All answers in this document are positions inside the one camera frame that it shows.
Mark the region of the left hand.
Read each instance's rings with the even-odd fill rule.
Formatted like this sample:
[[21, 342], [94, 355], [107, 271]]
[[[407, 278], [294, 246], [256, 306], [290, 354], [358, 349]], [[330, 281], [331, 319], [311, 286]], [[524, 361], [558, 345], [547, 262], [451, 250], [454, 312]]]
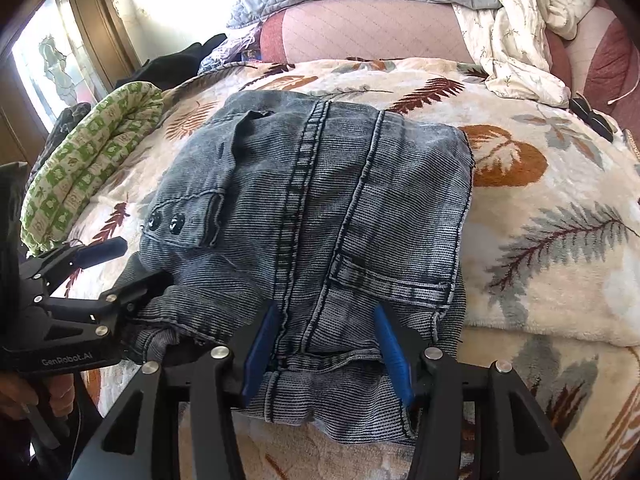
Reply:
[[[49, 390], [50, 407], [55, 417], [65, 417], [73, 411], [75, 386], [72, 375], [47, 378], [44, 383]], [[1, 414], [10, 419], [26, 417], [25, 408], [38, 404], [38, 394], [26, 380], [13, 373], [1, 373]]]

